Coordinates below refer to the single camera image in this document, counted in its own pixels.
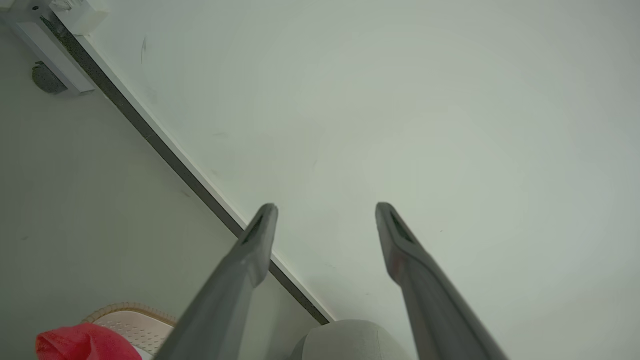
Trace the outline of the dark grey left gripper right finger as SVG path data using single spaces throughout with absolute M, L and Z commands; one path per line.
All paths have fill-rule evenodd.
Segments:
M 375 206 L 388 275 L 400 287 L 419 360 L 508 360 L 397 210 Z

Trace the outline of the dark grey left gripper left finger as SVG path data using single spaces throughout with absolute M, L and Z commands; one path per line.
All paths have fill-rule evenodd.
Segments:
M 194 297 L 155 360 L 237 360 L 254 289 L 270 268 L 278 208 L 265 203 Z

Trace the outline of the red clothing with print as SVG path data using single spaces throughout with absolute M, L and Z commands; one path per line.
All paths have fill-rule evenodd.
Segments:
M 119 333 L 93 323 L 39 333 L 35 353 L 38 360 L 143 360 Z

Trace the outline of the cream perforated laundry basket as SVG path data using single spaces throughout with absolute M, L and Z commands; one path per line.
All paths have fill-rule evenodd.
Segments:
M 124 301 L 92 312 L 82 323 L 102 326 L 121 335 L 138 351 L 142 360 L 155 360 L 177 321 L 176 317 L 148 305 Z

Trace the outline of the grey fabric sofa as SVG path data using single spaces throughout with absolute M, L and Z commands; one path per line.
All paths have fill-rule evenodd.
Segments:
M 286 360 L 413 360 L 374 322 L 345 319 L 311 329 Z

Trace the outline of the black and white baseboard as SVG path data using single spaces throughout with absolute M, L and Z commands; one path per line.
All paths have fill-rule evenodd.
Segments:
M 105 66 L 96 63 L 96 56 L 90 55 L 80 44 L 78 39 L 63 25 L 54 14 L 44 14 L 40 20 L 54 37 L 71 55 L 75 63 L 87 74 L 90 80 L 106 95 L 125 118 L 134 126 L 137 132 L 152 146 L 154 151 L 172 168 L 185 182 L 195 195 L 217 216 L 231 233 L 239 237 L 243 226 L 234 219 L 231 212 L 224 209 L 212 191 L 206 189 L 203 181 L 199 180 L 195 172 L 190 170 L 186 162 L 178 157 L 178 153 L 169 147 L 169 143 L 162 139 L 160 133 L 151 127 L 150 121 L 144 119 L 142 112 L 135 108 L 130 98 L 122 93 L 121 87 L 114 84 L 112 77 L 105 73 Z

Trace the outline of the black round frame foot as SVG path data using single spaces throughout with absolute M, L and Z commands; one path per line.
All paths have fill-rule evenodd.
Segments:
M 46 66 L 43 61 L 37 61 L 31 69 L 31 79 L 41 91 L 48 94 L 60 94 L 67 90 L 67 86 Z

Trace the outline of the white wall socket box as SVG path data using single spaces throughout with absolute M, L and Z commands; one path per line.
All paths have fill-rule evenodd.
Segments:
M 74 35 L 90 35 L 110 13 L 105 0 L 52 0 L 49 7 Z

